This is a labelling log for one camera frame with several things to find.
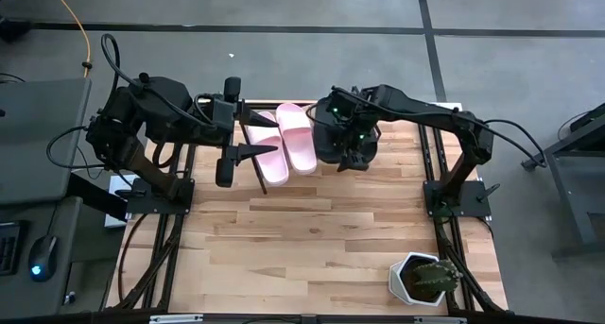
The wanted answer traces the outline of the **black floor stand base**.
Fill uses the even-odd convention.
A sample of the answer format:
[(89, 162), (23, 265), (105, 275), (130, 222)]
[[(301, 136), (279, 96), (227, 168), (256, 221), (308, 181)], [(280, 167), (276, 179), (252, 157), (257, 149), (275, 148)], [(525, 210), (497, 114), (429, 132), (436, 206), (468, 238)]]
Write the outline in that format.
[(0, 41), (14, 43), (36, 27), (33, 20), (8, 17), (0, 13)]

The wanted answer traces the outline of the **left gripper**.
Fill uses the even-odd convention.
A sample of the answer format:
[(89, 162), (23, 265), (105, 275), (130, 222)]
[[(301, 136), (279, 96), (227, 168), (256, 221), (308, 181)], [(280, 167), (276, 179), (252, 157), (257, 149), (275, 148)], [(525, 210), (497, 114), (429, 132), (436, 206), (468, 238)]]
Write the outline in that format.
[(216, 185), (229, 188), (233, 183), (234, 166), (255, 156), (276, 151), (274, 145), (233, 144), (235, 119), (243, 126), (277, 128), (275, 121), (254, 111), (245, 101), (239, 101), (240, 77), (227, 77), (222, 94), (198, 94), (196, 109), (211, 119), (215, 128), (203, 128), (196, 140), (197, 145), (221, 148), (221, 157), (216, 162)]

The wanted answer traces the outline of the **black aluminium table frame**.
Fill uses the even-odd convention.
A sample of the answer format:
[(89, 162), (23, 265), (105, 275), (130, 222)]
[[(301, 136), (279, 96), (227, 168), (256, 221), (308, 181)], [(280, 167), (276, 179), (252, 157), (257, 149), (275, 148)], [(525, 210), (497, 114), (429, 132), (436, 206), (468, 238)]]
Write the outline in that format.
[(456, 138), (409, 122), (384, 123), (365, 172), (319, 163), (262, 187), (251, 162), (233, 185), (215, 183), (219, 153), (196, 151), (191, 211), (182, 224), (167, 307), (172, 313), (443, 315), (445, 305), (408, 305), (388, 289), (390, 268), (411, 252), (436, 254), (423, 185)]

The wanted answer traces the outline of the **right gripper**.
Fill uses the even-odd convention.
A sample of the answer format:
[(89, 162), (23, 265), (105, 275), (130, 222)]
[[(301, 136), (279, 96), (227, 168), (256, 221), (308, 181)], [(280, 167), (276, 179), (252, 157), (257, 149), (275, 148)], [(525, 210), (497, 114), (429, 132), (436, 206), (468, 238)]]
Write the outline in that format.
[[(368, 102), (371, 100), (372, 87), (359, 90), (353, 86), (350, 91), (337, 86), (331, 87), (328, 97), (332, 98), (331, 105), (337, 116), (341, 116), (348, 126), (372, 128), (377, 125), (377, 120), (369, 116), (370, 107)], [(364, 152), (353, 152), (348, 150), (341, 156), (337, 171), (354, 169), (358, 171), (367, 171), (370, 167), (372, 156)]]

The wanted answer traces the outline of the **black keyboard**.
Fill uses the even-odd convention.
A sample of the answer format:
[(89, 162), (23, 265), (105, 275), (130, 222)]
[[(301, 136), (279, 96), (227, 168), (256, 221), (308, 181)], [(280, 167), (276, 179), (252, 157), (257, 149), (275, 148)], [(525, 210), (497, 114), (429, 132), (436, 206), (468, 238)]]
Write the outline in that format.
[(0, 276), (16, 273), (25, 226), (24, 221), (0, 223)]

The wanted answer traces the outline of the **grey desk top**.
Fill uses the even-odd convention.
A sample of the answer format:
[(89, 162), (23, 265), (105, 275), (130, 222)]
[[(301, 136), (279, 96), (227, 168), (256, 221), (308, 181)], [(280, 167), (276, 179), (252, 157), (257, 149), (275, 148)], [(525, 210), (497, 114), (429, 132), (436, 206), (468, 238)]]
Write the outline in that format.
[(0, 206), (65, 196), (79, 133), (51, 140), (83, 124), (92, 82), (88, 78), (0, 84)]
[[(79, 197), (68, 197), (62, 201), (0, 208), (0, 228), (10, 222), (22, 226), (16, 249), (19, 258), (16, 271), (11, 275), (0, 275), (0, 320), (59, 312), (65, 297), (81, 207)], [(53, 248), (56, 269), (48, 280), (35, 281), (29, 255), (34, 243), (46, 235), (56, 238)]]

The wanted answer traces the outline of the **dark grey metal cart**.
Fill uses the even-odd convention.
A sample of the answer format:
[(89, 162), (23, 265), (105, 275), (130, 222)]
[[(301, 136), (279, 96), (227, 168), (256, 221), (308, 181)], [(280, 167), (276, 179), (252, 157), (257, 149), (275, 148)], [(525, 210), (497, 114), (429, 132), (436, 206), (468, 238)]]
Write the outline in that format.
[(522, 162), (527, 171), (549, 168), (563, 207), (572, 214), (579, 242), (552, 252), (552, 258), (605, 253), (591, 221), (605, 217), (605, 103), (572, 118), (569, 133)]

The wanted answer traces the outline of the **black computer mouse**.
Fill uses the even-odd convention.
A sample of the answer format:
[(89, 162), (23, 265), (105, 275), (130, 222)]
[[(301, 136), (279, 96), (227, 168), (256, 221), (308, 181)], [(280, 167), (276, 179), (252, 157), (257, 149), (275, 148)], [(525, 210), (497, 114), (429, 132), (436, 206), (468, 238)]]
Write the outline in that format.
[(57, 269), (58, 237), (46, 234), (36, 239), (29, 251), (28, 270), (35, 282), (50, 280)]

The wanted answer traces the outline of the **pink rubber slide sandal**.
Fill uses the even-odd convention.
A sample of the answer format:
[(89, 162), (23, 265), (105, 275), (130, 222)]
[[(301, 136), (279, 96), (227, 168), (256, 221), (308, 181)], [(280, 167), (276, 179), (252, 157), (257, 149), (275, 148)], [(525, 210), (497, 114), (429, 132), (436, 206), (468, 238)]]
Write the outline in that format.
[(278, 128), (245, 126), (252, 145), (271, 145), (276, 150), (255, 157), (260, 172), (270, 186), (280, 186), (289, 178), (289, 168), (285, 158), (283, 138)]
[(275, 116), (292, 168), (300, 175), (314, 173), (317, 157), (305, 111), (295, 104), (283, 103), (277, 107)]

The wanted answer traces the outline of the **white hexagonal plant pot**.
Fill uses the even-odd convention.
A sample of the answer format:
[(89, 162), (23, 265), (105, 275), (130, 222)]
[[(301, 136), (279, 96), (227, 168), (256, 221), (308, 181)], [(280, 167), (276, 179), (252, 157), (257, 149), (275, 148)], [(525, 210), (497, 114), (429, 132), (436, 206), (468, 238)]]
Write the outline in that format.
[(408, 253), (403, 261), (393, 264), (389, 268), (389, 291), (406, 304), (438, 306), (448, 292), (427, 297), (415, 292), (412, 288), (412, 270), (419, 265), (431, 264), (438, 261), (441, 260), (433, 255), (418, 252)]

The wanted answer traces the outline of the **white box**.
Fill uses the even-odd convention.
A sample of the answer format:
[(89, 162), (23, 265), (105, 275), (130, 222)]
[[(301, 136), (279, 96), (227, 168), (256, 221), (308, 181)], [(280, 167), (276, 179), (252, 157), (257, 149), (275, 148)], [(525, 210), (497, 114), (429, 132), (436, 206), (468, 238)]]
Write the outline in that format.
[[(119, 176), (111, 176), (109, 192), (116, 196), (116, 192), (118, 190), (130, 191), (131, 185), (134, 183), (135, 179), (137, 179), (137, 176), (134, 174), (125, 175), (123, 178), (120, 178)], [(108, 214), (105, 215), (104, 227), (106, 229), (121, 228), (125, 227), (126, 225), (127, 223), (125, 221), (119, 220)]]

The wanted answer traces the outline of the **black rubber slide sandal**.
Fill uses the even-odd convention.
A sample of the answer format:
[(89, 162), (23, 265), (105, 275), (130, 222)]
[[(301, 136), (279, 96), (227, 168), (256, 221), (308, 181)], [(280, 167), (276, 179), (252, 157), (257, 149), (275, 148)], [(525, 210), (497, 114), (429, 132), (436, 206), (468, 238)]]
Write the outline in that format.
[(341, 144), (343, 154), (348, 150), (353, 152), (364, 152), (372, 156), (372, 160), (376, 156), (378, 149), (378, 140), (381, 132), (377, 125), (372, 128), (359, 128), (349, 126), (342, 135)]
[(348, 123), (335, 114), (331, 102), (331, 97), (324, 97), (314, 108), (313, 141), (319, 160), (340, 164), (345, 156), (343, 135)]

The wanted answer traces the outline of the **silver metal bracket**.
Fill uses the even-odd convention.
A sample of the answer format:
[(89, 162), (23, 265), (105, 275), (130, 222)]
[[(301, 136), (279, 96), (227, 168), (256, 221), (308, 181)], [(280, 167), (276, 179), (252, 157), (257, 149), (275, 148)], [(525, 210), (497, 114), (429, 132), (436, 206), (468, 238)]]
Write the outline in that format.
[(415, 316), (413, 324), (468, 324), (467, 319), (454, 316)]
[(202, 324), (203, 314), (152, 315), (148, 324)]

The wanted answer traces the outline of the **green cactus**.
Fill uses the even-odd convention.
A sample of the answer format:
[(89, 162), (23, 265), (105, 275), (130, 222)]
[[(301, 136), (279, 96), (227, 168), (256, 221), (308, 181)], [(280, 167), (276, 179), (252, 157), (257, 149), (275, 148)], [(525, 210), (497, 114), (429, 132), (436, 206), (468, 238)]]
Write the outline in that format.
[(459, 284), (462, 274), (449, 260), (422, 264), (412, 270), (412, 288), (423, 296), (452, 292)]

